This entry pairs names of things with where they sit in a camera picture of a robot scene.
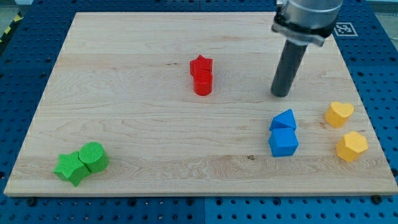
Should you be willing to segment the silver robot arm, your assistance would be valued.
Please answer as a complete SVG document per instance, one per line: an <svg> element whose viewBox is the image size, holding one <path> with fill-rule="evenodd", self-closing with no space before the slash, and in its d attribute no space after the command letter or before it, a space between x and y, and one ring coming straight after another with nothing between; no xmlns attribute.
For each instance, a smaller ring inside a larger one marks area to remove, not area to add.
<svg viewBox="0 0 398 224"><path fill-rule="evenodd" d="M342 0L280 0L272 31L296 45L323 46L338 20Z"/></svg>

